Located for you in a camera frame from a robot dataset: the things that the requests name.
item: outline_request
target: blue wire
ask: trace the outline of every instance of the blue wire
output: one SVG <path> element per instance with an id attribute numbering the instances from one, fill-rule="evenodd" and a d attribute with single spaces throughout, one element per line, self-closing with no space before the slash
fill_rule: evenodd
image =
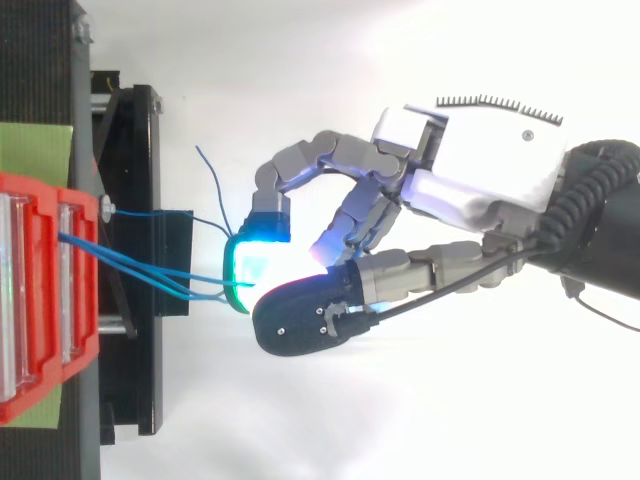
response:
<path id="1" fill-rule="evenodd" d="M 83 250 L 85 250 L 86 252 L 88 252 L 91 255 L 94 255 L 100 259 L 102 258 L 110 258 L 110 257 L 114 257 L 112 258 L 113 261 L 120 263 L 116 256 L 110 256 L 110 255 L 106 255 L 104 252 L 101 252 L 99 249 L 94 248 L 94 244 L 90 244 L 91 247 L 89 245 L 85 245 L 85 244 L 80 244 L 79 242 L 76 241 L 76 239 L 70 239 L 68 240 L 68 243 L 70 245 L 74 245 L 78 248 L 81 248 Z M 179 292 L 182 292 L 186 295 L 193 295 L 194 297 L 202 297 L 204 300 L 210 300 L 211 298 L 209 297 L 214 297 L 217 298 L 219 295 L 222 295 L 224 292 L 220 292 L 219 294 L 215 294 L 215 295 L 206 295 L 206 294 L 201 294 L 201 293 L 197 293 L 194 292 L 193 290 L 188 289 L 187 287 L 185 287 L 184 285 L 180 285 L 178 282 L 173 281 L 172 279 L 170 279 L 169 277 L 167 277 L 166 275 L 163 275 L 162 273 L 158 273 L 158 272 L 153 272 L 153 271 L 147 271 L 148 274 L 159 278 L 160 280 L 162 280 L 166 285 L 169 285 L 175 289 L 177 289 Z"/>
<path id="2" fill-rule="evenodd" d="M 216 181 L 216 187 L 218 187 L 218 202 L 220 203 L 220 211 L 222 212 L 222 218 L 224 218 L 224 223 L 227 226 L 227 230 L 229 230 L 229 235 L 233 235 L 233 230 L 231 230 L 231 226 L 229 225 L 229 220 L 227 220 L 227 212 L 225 212 L 224 210 L 224 202 L 222 201 L 222 189 L 220 188 L 218 175 L 216 175 L 216 171 L 213 169 L 213 166 L 211 165 L 209 160 L 207 160 L 207 157 L 204 156 L 204 153 L 202 153 L 202 150 L 200 150 L 200 147 L 197 145 L 196 145 L 196 150 L 198 150 L 198 153 L 204 160 L 204 163 L 207 164 L 207 167 L 209 167 L 209 170 L 211 170 L 211 173 L 213 174 L 213 179 Z"/>
<path id="3" fill-rule="evenodd" d="M 218 225 L 217 223 L 214 222 L 210 222 L 209 220 L 205 220 L 203 218 L 199 218 L 196 217 L 195 215 L 191 215 L 188 212 L 185 212 L 184 210 L 163 210 L 160 212 L 129 212 L 127 210 L 116 210 L 116 214 L 119 215 L 125 215 L 127 217 L 161 217 L 163 215 L 168 215 L 170 213 L 180 213 L 182 215 L 185 215 L 189 218 L 192 218 L 194 221 L 196 222 L 201 222 L 204 223 L 206 225 L 211 225 L 212 227 L 217 228 L 218 230 L 220 230 L 222 233 L 224 233 L 227 238 L 229 238 L 229 232 L 227 232 L 224 227 L 222 225 Z"/>
<path id="4" fill-rule="evenodd" d="M 176 290 L 168 287 L 167 285 L 158 282 L 156 280 L 154 280 L 153 278 L 147 277 L 146 275 L 137 272 L 131 268 L 126 267 L 125 265 L 122 265 L 114 260 L 109 259 L 108 257 L 105 257 L 103 255 L 101 255 L 100 253 L 93 251 L 90 248 L 84 248 L 83 246 L 81 246 L 79 244 L 79 242 L 76 242 L 76 238 L 71 236 L 71 235 L 66 235 L 64 233 L 59 233 L 58 234 L 58 238 L 60 241 L 65 242 L 65 243 L 69 243 L 70 245 L 73 245 L 74 247 L 78 247 L 81 248 L 83 250 L 85 250 L 87 253 L 89 253 L 90 255 L 96 257 L 98 260 L 100 260 L 102 263 L 109 265 L 117 270 L 120 270 L 123 273 L 126 273 L 128 275 L 131 275 L 132 277 L 137 278 L 138 280 L 141 280 L 149 285 L 151 285 L 152 287 L 155 287 L 159 290 L 162 290 L 163 292 L 168 293 L 169 295 L 172 295 L 176 298 L 179 298 L 181 300 L 186 300 L 186 301 L 190 301 L 190 300 L 215 300 L 215 301 L 222 301 L 220 299 L 220 294 L 216 294 L 216 295 L 185 295 L 183 293 L 177 292 Z"/>
<path id="5" fill-rule="evenodd" d="M 158 274 L 167 274 L 173 277 L 189 278 L 189 279 L 198 280 L 201 282 L 213 283 L 215 285 L 226 285 L 231 287 L 252 287 L 253 286 L 253 284 L 251 283 L 233 282 L 229 280 L 218 280 L 216 278 L 203 277 L 200 275 L 194 275 L 191 273 L 182 272 L 180 270 L 173 270 L 170 268 L 158 267 L 156 265 L 149 265 L 148 263 L 138 262 L 137 260 L 134 260 L 131 257 L 123 255 L 122 253 L 110 250 L 106 247 L 103 247 L 102 245 L 87 242 L 86 240 L 83 240 L 78 237 L 74 237 L 72 235 L 67 235 L 64 233 L 59 233 L 58 235 L 61 239 L 63 239 L 63 241 L 69 240 L 69 243 L 70 241 L 77 242 L 78 244 L 77 246 L 79 246 L 80 248 L 89 248 L 92 250 L 96 250 L 101 255 L 110 257 L 113 260 L 123 263 L 125 265 L 129 265 L 132 267 L 139 268 L 141 270 L 145 270 L 147 273 L 151 273 L 153 271 Z"/>

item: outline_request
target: serrated edge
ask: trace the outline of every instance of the serrated edge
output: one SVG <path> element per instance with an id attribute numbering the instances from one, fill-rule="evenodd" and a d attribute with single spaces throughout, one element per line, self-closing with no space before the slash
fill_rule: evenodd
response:
<path id="1" fill-rule="evenodd" d="M 527 117 L 537 118 L 538 120 L 542 120 L 543 122 L 551 123 L 552 125 L 560 126 L 562 125 L 562 121 L 564 117 L 552 112 L 547 112 L 545 110 L 541 110 L 538 108 L 529 107 L 524 105 L 520 109 L 520 113 L 522 115 L 526 115 Z"/>
<path id="2" fill-rule="evenodd" d="M 478 96 L 437 97 L 436 107 L 469 107 L 478 105 Z"/>
<path id="3" fill-rule="evenodd" d="M 511 100 L 510 98 L 496 97 L 493 95 L 480 95 L 478 97 L 478 105 L 488 105 L 497 108 L 504 108 L 505 110 L 512 110 L 517 112 L 520 110 L 520 102 L 517 100 Z"/>

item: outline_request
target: robotic hand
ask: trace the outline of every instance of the robotic hand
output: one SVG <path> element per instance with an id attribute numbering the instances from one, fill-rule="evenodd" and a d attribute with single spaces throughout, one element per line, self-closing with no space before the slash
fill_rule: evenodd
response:
<path id="1" fill-rule="evenodd" d="M 258 169 L 251 213 L 227 243 L 225 279 L 240 280 L 241 243 L 290 240 L 287 191 L 329 172 L 356 185 L 311 247 L 327 273 L 256 304 L 260 346 L 284 356 L 334 347 L 448 293 L 497 287 L 525 261 L 640 298 L 640 148 L 600 141 L 567 154 L 561 123 L 513 100 L 447 97 L 430 110 L 387 109 L 371 142 L 321 132 L 277 153 Z M 483 241 L 372 254 L 403 205 Z M 426 291 L 382 313 L 371 308 Z M 226 294 L 246 311 L 237 287 Z"/>

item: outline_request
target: screw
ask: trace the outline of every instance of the screw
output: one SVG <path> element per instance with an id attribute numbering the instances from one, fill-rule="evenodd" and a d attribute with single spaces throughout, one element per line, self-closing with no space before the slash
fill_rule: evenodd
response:
<path id="1" fill-rule="evenodd" d="M 109 195 L 103 195 L 100 197 L 100 217 L 104 223 L 111 221 L 111 215 L 116 213 L 115 204 L 111 203 Z"/>
<path id="2" fill-rule="evenodd" d="M 156 97 L 153 99 L 153 113 L 156 115 L 162 115 L 164 113 L 164 101 L 162 97 Z"/>

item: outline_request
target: clear plastic container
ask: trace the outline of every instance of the clear plastic container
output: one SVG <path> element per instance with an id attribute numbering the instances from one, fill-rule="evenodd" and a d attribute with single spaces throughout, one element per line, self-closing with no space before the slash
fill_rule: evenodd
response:
<path id="1" fill-rule="evenodd" d="M 69 205 L 58 206 L 58 230 L 68 235 L 74 232 L 74 207 Z M 62 363 L 71 361 L 74 353 L 74 248 L 68 243 L 58 243 L 58 256 L 60 267 L 60 339 L 62 342 Z"/>
<path id="2" fill-rule="evenodd" d="M 27 331 L 27 270 L 25 254 L 25 208 L 29 197 L 11 197 L 13 228 L 13 307 L 16 339 L 16 380 L 20 387 L 34 380 L 29 371 L 29 338 Z"/>
<path id="3" fill-rule="evenodd" d="M 16 395 L 11 197 L 0 193 L 0 402 Z"/>

